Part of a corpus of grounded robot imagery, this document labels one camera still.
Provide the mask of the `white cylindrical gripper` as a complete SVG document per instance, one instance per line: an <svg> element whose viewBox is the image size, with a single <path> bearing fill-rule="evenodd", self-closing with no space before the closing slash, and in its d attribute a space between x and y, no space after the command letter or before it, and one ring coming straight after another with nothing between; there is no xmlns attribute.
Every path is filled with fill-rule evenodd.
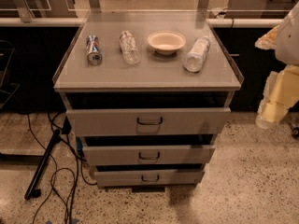
<svg viewBox="0 0 299 224"><path fill-rule="evenodd" d="M287 65L282 71L271 72L268 77L267 102L260 102L255 123L262 129L277 126L288 109L299 101L299 66Z"/></svg>

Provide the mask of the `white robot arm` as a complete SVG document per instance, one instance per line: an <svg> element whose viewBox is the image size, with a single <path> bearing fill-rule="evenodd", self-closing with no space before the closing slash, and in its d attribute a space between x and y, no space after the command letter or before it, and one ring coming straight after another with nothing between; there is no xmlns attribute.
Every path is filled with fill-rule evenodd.
<svg viewBox="0 0 299 224"><path fill-rule="evenodd" d="M286 64L282 71L270 73L258 107L256 124L269 129L299 102L299 3L279 25L260 37L255 47L273 49L276 59Z"/></svg>

